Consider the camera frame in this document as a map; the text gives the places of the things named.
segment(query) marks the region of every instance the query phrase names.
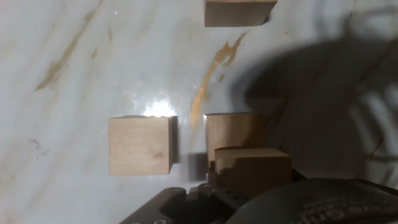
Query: white marble surface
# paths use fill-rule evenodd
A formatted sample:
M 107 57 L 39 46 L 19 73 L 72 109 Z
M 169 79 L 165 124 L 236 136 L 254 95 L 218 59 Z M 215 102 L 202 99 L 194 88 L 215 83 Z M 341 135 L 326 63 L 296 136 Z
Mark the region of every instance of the white marble surface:
M 200 0 L 0 0 L 0 223 L 117 223 L 166 187 L 198 185 L 189 157 L 205 135 L 190 111 L 227 41 L 247 32 L 210 77 L 203 114 L 250 111 L 230 87 L 254 64 L 342 36 L 350 12 L 393 5 L 280 0 L 263 26 L 206 29 Z M 108 175 L 108 118 L 133 114 L 178 116 L 170 175 Z

